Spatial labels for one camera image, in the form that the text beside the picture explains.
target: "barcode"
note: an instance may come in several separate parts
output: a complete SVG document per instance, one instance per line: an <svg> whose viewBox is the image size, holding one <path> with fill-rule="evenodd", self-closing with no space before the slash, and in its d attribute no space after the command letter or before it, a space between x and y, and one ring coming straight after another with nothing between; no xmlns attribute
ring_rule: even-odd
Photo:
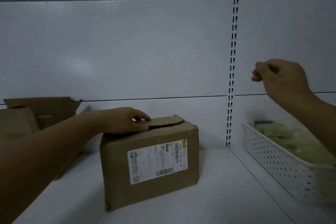
<svg viewBox="0 0 336 224"><path fill-rule="evenodd" d="M174 168L167 168L156 172L156 176L166 175L174 172Z"/></svg>
<svg viewBox="0 0 336 224"><path fill-rule="evenodd" d="M179 143L175 143L175 162L179 162Z"/></svg>
<svg viewBox="0 0 336 224"><path fill-rule="evenodd" d="M134 176L133 177L133 182L136 183L136 182L139 182L140 181L140 176Z"/></svg>

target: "white sticker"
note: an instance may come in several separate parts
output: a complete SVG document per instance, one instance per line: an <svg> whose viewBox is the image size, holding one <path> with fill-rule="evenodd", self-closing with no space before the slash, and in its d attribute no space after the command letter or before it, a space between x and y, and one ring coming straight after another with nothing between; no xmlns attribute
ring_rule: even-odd
<svg viewBox="0 0 336 224"><path fill-rule="evenodd" d="M131 184L188 168L187 140L153 145L127 152Z"/></svg>

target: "qr code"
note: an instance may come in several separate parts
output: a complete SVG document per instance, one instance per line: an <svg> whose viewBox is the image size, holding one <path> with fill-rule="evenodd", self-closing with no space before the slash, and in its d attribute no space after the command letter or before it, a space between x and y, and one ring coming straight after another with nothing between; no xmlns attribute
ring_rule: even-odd
<svg viewBox="0 0 336 224"><path fill-rule="evenodd" d="M140 181L140 176L139 176L139 175L133 177L133 182L134 182L134 183L137 183L137 182L139 182L139 181Z"/></svg>

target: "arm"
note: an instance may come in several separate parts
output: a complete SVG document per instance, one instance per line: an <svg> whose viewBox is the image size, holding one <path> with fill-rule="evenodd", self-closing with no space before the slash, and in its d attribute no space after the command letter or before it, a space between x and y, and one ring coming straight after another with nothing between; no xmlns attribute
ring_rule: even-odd
<svg viewBox="0 0 336 224"><path fill-rule="evenodd" d="M133 108L86 112L0 149L0 220L12 223L96 134L147 131Z"/></svg>
<svg viewBox="0 0 336 224"><path fill-rule="evenodd" d="M304 69L298 63L285 60L258 62L256 66L252 80L263 81L269 97L336 156L336 107L313 94Z"/></svg>

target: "white plastic basket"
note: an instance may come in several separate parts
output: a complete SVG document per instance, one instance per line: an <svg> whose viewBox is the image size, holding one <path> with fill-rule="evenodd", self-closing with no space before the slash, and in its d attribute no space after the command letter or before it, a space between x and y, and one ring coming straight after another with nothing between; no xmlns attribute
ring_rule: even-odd
<svg viewBox="0 0 336 224"><path fill-rule="evenodd" d="M301 160L249 124L244 124L245 149L283 188L300 201L336 203L336 168Z"/></svg>

